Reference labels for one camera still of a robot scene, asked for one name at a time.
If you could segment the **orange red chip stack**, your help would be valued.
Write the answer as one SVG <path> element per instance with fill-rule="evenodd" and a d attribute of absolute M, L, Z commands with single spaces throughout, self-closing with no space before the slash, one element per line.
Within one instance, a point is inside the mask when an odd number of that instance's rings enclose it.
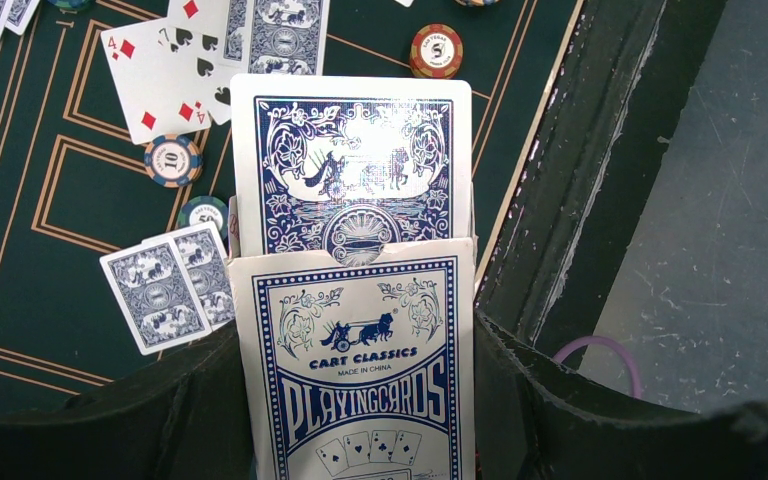
<path fill-rule="evenodd" d="M 412 73 L 418 78 L 451 79 L 464 59 L 464 44 L 450 26 L 432 23 L 414 36 L 409 54 Z"/>

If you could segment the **card protruding from box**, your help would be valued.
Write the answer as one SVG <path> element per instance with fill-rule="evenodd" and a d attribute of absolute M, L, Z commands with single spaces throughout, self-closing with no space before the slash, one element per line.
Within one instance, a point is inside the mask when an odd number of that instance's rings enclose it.
<path fill-rule="evenodd" d="M 472 90 L 462 80 L 238 74 L 230 83 L 242 256 L 471 234 Z"/>

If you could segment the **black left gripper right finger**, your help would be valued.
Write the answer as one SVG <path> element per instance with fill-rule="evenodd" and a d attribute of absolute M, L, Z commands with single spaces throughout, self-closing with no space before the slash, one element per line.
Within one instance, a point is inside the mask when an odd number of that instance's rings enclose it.
<path fill-rule="evenodd" d="M 597 384 L 475 315 L 487 479 L 768 479 L 768 401 L 706 414 Z"/>

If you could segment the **blue white card deck box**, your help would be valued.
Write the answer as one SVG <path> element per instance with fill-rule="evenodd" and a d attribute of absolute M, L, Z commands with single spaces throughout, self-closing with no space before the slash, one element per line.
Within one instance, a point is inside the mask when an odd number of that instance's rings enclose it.
<path fill-rule="evenodd" d="M 229 263 L 258 479 L 474 479 L 476 235 Z"/>

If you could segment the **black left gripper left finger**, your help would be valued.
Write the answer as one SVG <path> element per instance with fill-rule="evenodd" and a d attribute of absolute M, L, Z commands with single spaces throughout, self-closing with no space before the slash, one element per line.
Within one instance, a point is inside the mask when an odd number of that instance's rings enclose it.
<path fill-rule="evenodd" d="M 247 479 L 236 325 L 54 412 L 0 418 L 0 479 Z"/>

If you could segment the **pink blue chips small pile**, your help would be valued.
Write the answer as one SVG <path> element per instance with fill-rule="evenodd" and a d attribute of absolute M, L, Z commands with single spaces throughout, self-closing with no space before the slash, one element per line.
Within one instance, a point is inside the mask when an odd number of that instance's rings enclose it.
<path fill-rule="evenodd" d="M 199 178 L 203 156 L 185 135 L 161 135 L 148 143 L 144 154 L 147 175 L 166 188 L 185 187 Z"/>

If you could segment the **seven of spades card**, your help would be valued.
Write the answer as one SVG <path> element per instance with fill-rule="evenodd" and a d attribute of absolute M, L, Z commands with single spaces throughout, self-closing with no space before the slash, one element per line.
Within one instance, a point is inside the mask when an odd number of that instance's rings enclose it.
<path fill-rule="evenodd" d="M 234 69 L 219 62 L 218 38 L 163 25 L 157 30 L 162 65 L 173 92 L 199 100 L 217 125 L 231 118 L 230 79 Z"/>

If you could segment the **pink blue chip stack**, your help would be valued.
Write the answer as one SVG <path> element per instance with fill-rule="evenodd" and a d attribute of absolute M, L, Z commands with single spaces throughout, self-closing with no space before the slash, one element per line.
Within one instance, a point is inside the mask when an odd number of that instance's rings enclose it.
<path fill-rule="evenodd" d="M 455 2 L 462 6 L 478 8 L 494 5 L 498 3 L 499 0 L 455 0 Z"/>

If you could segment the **four of diamonds card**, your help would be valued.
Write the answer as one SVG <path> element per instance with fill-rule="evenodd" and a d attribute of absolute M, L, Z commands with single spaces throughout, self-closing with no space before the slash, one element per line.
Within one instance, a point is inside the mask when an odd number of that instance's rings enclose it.
<path fill-rule="evenodd" d="M 100 43 L 133 144 L 210 127 L 192 33 L 159 18 L 104 30 Z"/>

